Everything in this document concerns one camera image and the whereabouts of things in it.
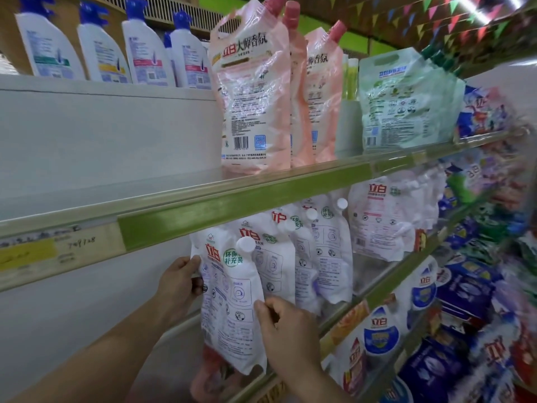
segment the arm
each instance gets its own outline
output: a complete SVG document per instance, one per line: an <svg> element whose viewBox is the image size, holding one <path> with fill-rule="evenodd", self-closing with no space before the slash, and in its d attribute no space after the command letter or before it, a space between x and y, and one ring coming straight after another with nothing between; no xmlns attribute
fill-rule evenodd
<svg viewBox="0 0 537 403"><path fill-rule="evenodd" d="M321 368L317 324L312 314L279 297L255 302L268 361L287 387L306 403L350 403ZM271 310L279 317L275 323Z"/></svg>
<svg viewBox="0 0 537 403"><path fill-rule="evenodd" d="M201 278L191 278L199 264L175 260L149 301L10 403L123 402L155 343L201 294Z"/></svg>

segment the person's left hand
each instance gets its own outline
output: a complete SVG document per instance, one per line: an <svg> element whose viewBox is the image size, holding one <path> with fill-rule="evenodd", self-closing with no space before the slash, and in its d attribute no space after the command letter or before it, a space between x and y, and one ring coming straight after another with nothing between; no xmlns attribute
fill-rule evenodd
<svg viewBox="0 0 537 403"><path fill-rule="evenodd" d="M201 295L203 279L192 278L192 274L198 271L200 262L199 256L179 257L162 275L153 299L166 328L184 318L194 299Z"/></svg>

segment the white plastic bottle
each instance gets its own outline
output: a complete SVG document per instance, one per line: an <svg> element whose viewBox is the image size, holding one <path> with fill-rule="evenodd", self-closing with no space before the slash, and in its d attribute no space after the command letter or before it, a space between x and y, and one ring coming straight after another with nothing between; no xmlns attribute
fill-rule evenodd
<svg viewBox="0 0 537 403"><path fill-rule="evenodd" d="M173 63L173 52L171 49L171 39L170 32L164 33L164 47L166 48L166 53L171 62L171 69L173 69L173 77L175 78L175 86L177 86L177 74L175 73L175 64Z"/></svg>
<svg viewBox="0 0 537 403"><path fill-rule="evenodd" d="M127 61L116 41L104 31L103 26L108 22L100 14L108 14L108 11L97 4L81 1L77 32L90 80L132 83Z"/></svg>
<svg viewBox="0 0 537 403"><path fill-rule="evenodd" d="M164 44L145 23L143 9L147 4L145 0L127 0L127 20L121 23L133 83L175 87Z"/></svg>
<svg viewBox="0 0 537 403"><path fill-rule="evenodd" d="M211 89L209 58L201 41L190 32L190 16L183 10L173 15L175 31L170 34L177 86Z"/></svg>
<svg viewBox="0 0 537 403"><path fill-rule="evenodd" d="M48 17L53 14L43 3L54 0L20 0L21 12L15 14L24 49L33 74L52 78L86 80L75 49Z"/></svg>

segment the human hand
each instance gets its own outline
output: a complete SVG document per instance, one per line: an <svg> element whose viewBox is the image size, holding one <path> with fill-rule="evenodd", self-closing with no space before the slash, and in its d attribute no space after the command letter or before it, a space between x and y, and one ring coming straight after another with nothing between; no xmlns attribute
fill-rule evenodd
<svg viewBox="0 0 537 403"><path fill-rule="evenodd" d="M312 313L280 297L254 304L261 325L265 352L274 371L292 390L323 377L317 323ZM274 322L271 312L279 320Z"/></svg>
<svg viewBox="0 0 537 403"><path fill-rule="evenodd" d="M198 271L201 259L185 256L176 259L158 282L153 301L166 329L178 323L189 311L192 302L201 295L203 279L192 278Z"/></svg>

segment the pink spout cap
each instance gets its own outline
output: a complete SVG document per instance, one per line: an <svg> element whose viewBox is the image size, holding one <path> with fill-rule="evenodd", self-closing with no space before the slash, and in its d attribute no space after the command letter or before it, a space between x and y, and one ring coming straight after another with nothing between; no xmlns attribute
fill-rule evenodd
<svg viewBox="0 0 537 403"><path fill-rule="evenodd" d="M280 15L281 10L284 9L286 1L287 0L265 0L265 2L263 2L263 5L267 10L270 11L272 15L277 17Z"/></svg>
<svg viewBox="0 0 537 403"><path fill-rule="evenodd" d="M331 40L333 40L336 43L339 43L339 40L347 32L347 27L345 24L343 24L341 21L337 21L332 28L330 28L330 31L328 31L328 36Z"/></svg>
<svg viewBox="0 0 537 403"><path fill-rule="evenodd" d="M297 29L299 26L300 4L297 1L288 1L285 4L283 23L288 29Z"/></svg>

